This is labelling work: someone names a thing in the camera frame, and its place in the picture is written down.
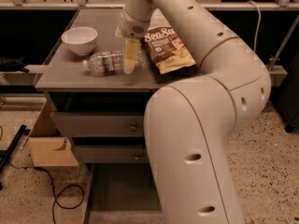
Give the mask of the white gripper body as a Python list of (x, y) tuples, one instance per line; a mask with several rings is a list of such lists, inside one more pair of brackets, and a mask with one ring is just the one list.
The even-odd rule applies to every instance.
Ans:
[(124, 9), (120, 18), (121, 35), (127, 38), (141, 39), (150, 27), (150, 21), (138, 21)]

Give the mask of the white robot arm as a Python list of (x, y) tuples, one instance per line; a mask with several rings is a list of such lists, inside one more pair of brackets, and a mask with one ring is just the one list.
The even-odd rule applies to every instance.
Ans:
[(165, 224), (245, 224), (226, 159), (226, 138), (255, 119), (270, 91), (252, 49), (194, 0), (127, 0), (123, 36), (141, 38), (161, 10), (199, 66), (157, 90), (144, 135)]

